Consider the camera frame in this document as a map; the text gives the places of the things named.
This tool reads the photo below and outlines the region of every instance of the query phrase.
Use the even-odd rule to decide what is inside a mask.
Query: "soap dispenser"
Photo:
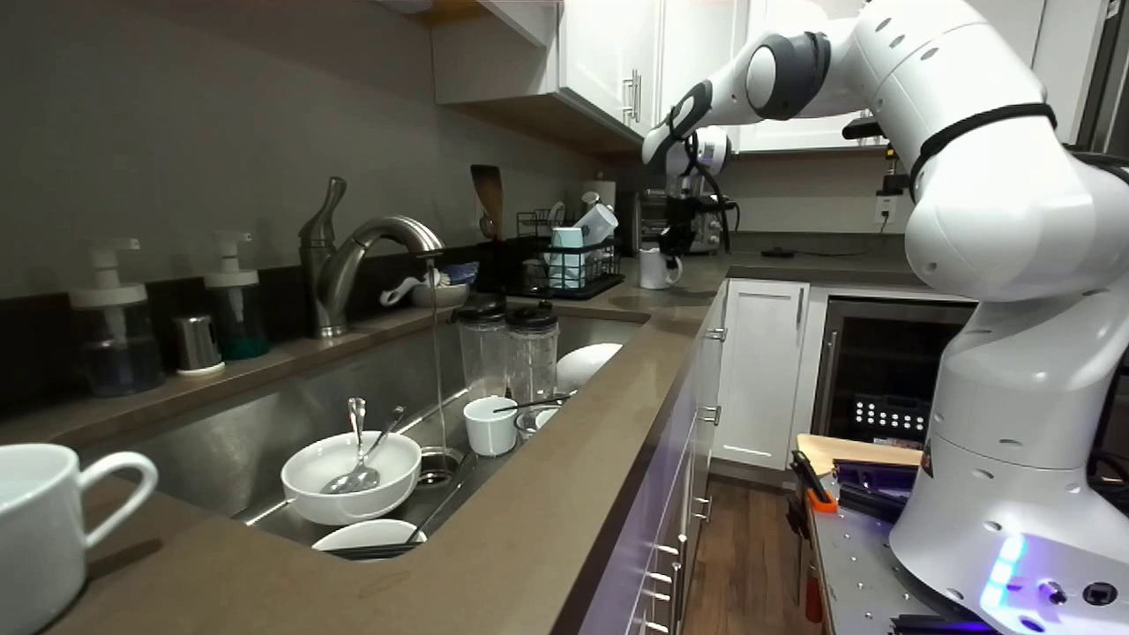
[[[119,283],[116,251],[140,251],[140,241],[92,244],[92,285],[72,291],[83,328],[83,365],[96,397],[126,397],[163,384],[163,359],[152,335],[150,294]]]
[[[270,335],[261,328],[259,308],[259,271],[241,267],[241,244],[251,244],[251,234],[221,234],[219,267],[206,274],[221,359],[248,359],[270,353]]]

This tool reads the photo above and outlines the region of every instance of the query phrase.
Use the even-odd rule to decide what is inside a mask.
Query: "oven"
[[[943,353],[969,313],[959,299],[829,298],[813,430],[920,446]]]

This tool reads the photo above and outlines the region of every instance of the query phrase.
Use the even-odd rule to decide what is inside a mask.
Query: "small white cup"
[[[467,404],[461,421],[467,421],[470,448],[475,455],[505,455],[518,446],[515,405],[518,405],[515,399],[501,399],[501,397]]]
[[[116,474],[137,471],[137,490],[92,533],[83,493]],[[104,455],[77,474],[64,446],[0,448],[0,635],[38,631],[85,582],[85,553],[104,545],[156,490],[156,465],[137,452]]]

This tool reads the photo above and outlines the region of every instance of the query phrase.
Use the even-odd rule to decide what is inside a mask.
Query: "lower cabinet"
[[[786,471],[801,384],[807,283],[732,280],[713,455]]]
[[[705,474],[720,414],[722,308],[720,294],[579,631],[678,635],[684,624],[700,527],[709,511]]]

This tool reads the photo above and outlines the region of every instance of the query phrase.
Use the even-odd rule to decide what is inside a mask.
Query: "brown countertop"
[[[692,263],[684,283],[666,294],[644,294],[627,274],[595,299],[558,304],[645,321],[425,552],[377,564],[339,560],[156,493],[96,552],[88,589],[53,631],[549,631],[608,533],[633,465],[645,455],[728,271],[772,280],[756,263]],[[426,311],[401,311],[333,345],[278,345],[215,380],[178,378],[150,397],[38,414],[0,427],[0,443],[113,448],[113,437],[203,405],[241,404],[255,390],[328,368],[419,321]],[[116,487],[100,487],[92,510],[119,498]]]

